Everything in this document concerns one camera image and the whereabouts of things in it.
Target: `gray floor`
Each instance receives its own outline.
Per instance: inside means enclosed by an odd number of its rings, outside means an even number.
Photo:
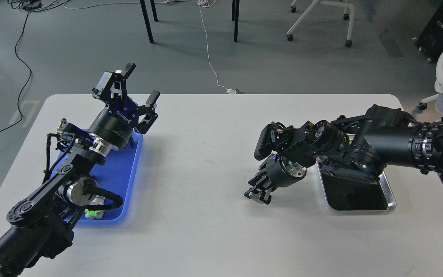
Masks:
[[[68,5],[106,2],[114,0]],[[231,2],[217,0],[202,9],[220,84],[244,93],[390,93],[417,120],[440,118],[433,105],[425,112],[415,108],[435,93],[435,65],[426,62],[412,40],[440,0],[355,0],[351,48],[344,46],[348,22],[342,9],[322,5],[294,32],[293,42],[286,40],[309,0],[297,3],[296,14],[290,12],[290,0],[242,0],[239,42],[234,43]],[[90,93],[104,71],[136,63],[130,93],[225,93],[208,64],[196,1],[157,5],[157,10],[160,21],[151,20],[155,44],[148,42],[139,5],[58,7],[30,14],[18,53],[33,77],[21,98],[23,121],[0,134],[0,184],[45,99],[55,93]],[[14,54],[25,17],[26,12],[0,1],[0,129],[15,121],[18,93],[28,77]]]

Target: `table leg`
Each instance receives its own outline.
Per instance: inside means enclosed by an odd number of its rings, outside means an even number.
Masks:
[[[232,21],[235,21],[235,0],[232,0]]]
[[[240,0],[235,0],[235,29],[233,32],[233,42],[237,42],[239,36],[239,5]]]
[[[152,29],[150,27],[150,20],[148,19],[148,14],[146,13],[145,0],[139,0],[139,3],[141,4],[141,10],[143,11],[143,18],[145,19],[146,31],[148,32],[148,39],[150,40],[150,43],[153,43]]]
[[[158,22],[157,8],[155,7],[155,0],[150,0],[150,4],[152,5],[153,20],[154,20],[155,22]]]

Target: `chair wheel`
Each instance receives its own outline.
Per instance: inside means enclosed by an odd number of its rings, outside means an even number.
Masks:
[[[425,103],[420,102],[420,104],[418,104],[418,109],[426,110],[427,109],[427,105]]]

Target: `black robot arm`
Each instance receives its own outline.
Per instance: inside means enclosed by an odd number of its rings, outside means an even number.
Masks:
[[[63,153],[52,166],[47,162],[42,186],[8,212],[11,228],[0,238],[0,277],[17,276],[24,268],[35,265],[40,257],[52,259],[70,247],[74,238],[72,229],[85,209],[115,209],[123,204],[119,195],[99,188],[90,171],[95,165],[105,163],[111,149],[122,149],[134,128],[146,133],[157,117],[155,102],[160,93],[151,93],[141,107],[127,96],[125,79],[134,67],[129,63],[125,71],[104,73],[104,76],[113,77],[104,88],[110,89],[111,84],[118,81],[122,96],[109,94],[107,97],[104,93],[107,89],[102,89],[102,93],[93,89],[93,96],[103,100],[106,107],[88,131],[63,119],[57,133],[48,135],[47,155],[51,137],[58,139],[58,149]],[[113,113],[118,110],[114,107],[135,111]],[[145,118],[139,122],[141,115]],[[111,203],[90,205],[96,196],[111,200]]]
[[[373,105],[362,116],[307,121],[300,128],[272,122],[254,152],[257,160],[268,156],[244,193],[265,204],[272,191],[303,179],[305,168],[315,162],[323,174],[367,184],[377,184],[387,165],[439,172],[443,182],[443,118],[420,123],[401,109]]]

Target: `green object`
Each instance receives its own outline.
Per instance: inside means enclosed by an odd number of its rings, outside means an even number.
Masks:
[[[98,215],[98,213],[101,212],[100,210],[89,210],[85,209],[85,216],[88,217],[95,217]]]

